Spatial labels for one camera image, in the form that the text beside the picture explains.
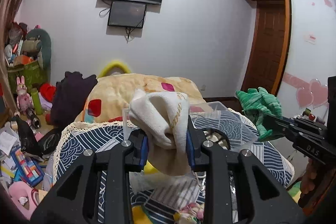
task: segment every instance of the yellow blanket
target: yellow blanket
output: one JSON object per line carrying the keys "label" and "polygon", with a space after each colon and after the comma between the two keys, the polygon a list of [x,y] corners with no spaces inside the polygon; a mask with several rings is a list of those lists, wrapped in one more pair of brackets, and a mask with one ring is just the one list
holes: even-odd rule
{"label": "yellow blanket", "polygon": [[147,93],[160,91],[183,92],[189,96],[190,104],[205,103],[194,82],[181,77],[162,78],[154,75],[139,75],[136,73],[111,75],[98,78],[98,84],[87,98],[84,110],[77,116],[75,122],[87,121],[87,108],[90,101],[101,100],[101,113],[98,117],[90,116],[87,122],[107,122],[122,116],[123,108],[128,108],[135,89]]}

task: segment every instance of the wooden door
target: wooden door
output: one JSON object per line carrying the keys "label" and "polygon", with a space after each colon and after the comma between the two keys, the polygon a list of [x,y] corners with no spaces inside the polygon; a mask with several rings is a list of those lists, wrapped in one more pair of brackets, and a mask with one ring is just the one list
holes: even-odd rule
{"label": "wooden door", "polygon": [[264,87],[272,91],[282,54],[285,5],[258,3],[256,27],[242,90]]}

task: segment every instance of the white towel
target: white towel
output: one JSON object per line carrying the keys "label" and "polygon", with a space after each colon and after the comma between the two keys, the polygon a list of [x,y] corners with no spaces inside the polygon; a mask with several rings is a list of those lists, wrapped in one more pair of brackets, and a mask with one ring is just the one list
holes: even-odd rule
{"label": "white towel", "polygon": [[129,104],[129,118],[148,137],[148,161],[160,172],[181,176],[190,171],[185,152],[189,98],[180,92],[137,89]]}

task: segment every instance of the pink plush toy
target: pink plush toy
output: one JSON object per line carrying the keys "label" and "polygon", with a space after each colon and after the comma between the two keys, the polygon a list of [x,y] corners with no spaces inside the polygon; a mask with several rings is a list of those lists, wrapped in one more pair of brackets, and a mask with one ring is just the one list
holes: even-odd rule
{"label": "pink plush toy", "polygon": [[[34,210],[36,209],[38,202],[38,190],[31,188],[23,181],[16,181],[8,188],[8,194],[11,196],[12,201],[21,213],[30,220]],[[26,209],[19,202],[20,197],[26,197],[29,200],[29,209]]]}
{"label": "pink plush toy", "polygon": [[20,78],[16,78],[16,92],[17,92],[17,98],[16,98],[16,105],[19,110],[22,112],[25,112],[28,107],[34,107],[33,100],[30,97],[30,95],[27,93],[27,87],[25,85],[25,77],[21,76],[21,82]]}

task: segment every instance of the curtain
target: curtain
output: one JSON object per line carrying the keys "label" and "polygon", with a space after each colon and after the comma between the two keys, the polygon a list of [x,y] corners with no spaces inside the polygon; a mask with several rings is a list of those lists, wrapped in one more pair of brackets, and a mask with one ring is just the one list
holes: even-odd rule
{"label": "curtain", "polygon": [[16,110],[16,103],[9,87],[4,47],[21,2],[22,0],[0,0],[0,84],[3,90],[3,99],[11,114]]}

